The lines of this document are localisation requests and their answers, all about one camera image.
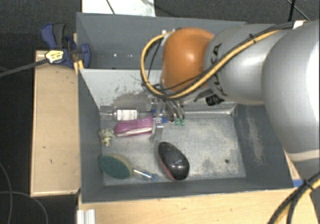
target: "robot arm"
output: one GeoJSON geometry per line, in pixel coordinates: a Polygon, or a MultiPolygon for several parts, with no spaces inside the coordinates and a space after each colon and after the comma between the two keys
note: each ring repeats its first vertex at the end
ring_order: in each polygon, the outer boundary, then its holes
{"type": "MultiPolygon", "coordinates": [[[[143,67],[144,53],[141,59],[143,67]]],[[[165,42],[162,90],[149,88],[141,70],[149,91],[165,100],[264,104],[301,176],[319,171],[319,20],[298,28],[245,25],[215,37],[183,28],[165,42]]]]}

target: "white label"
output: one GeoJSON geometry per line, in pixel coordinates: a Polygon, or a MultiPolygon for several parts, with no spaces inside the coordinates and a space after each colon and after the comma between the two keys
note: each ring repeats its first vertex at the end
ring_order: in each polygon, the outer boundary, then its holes
{"type": "Polygon", "coordinates": [[[137,110],[117,110],[116,120],[117,121],[130,121],[136,120],[138,117],[137,110]]]}
{"type": "Polygon", "coordinates": [[[53,62],[59,63],[64,59],[64,52],[62,50],[50,50],[44,56],[49,60],[51,64],[53,62]]]}

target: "clamp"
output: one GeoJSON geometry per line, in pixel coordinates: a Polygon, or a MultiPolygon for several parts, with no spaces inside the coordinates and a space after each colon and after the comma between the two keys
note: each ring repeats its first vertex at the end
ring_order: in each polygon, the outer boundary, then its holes
{"type": "Polygon", "coordinates": [[[75,61],[82,60],[84,68],[88,68],[91,60],[89,45],[81,44],[80,49],[77,49],[74,40],[69,36],[64,36],[65,27],[65,24],[53,23],[42,27],[42,39],[50,48],[50,51],[45,54],[46,59],[51,64],[59,64],[69,68],[74,67],[75,61]]]}

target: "black computer mouse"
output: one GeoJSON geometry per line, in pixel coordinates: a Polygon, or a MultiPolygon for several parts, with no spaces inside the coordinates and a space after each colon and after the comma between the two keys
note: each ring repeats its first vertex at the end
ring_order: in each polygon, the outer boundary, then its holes
{"type": "Polygon", "coordinates": [[[160,164],[172,180],[184,180],[189,174],[189,161],[174,145],[168,142],[159,143],[158,157],[160,164]]]}

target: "bin floor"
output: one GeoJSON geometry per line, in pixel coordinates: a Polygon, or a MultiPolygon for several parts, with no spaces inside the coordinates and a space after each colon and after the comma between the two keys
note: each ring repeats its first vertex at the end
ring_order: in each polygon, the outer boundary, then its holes
{"type": "MultiPolygon", "coordinates": [[[[110,128],[115,122],[101,115],[101,129],[110,128]]],[[[166,123],[162,141],[176,146],[190,163],[186,180],[245,177],[245,168],[232,116],[186,119],[185,127],[166,123]]],[[[121,137],[112,140],[112,145],[102,145],[102,155],[118,153],[137,168],[159,175],[158,182],[170,182],[156,158],[156,144],[150,134],[121,137]]],[[[104,184],[121,185],[146,183],[140,177],[118,180],[104,175],[104,184]]]]}

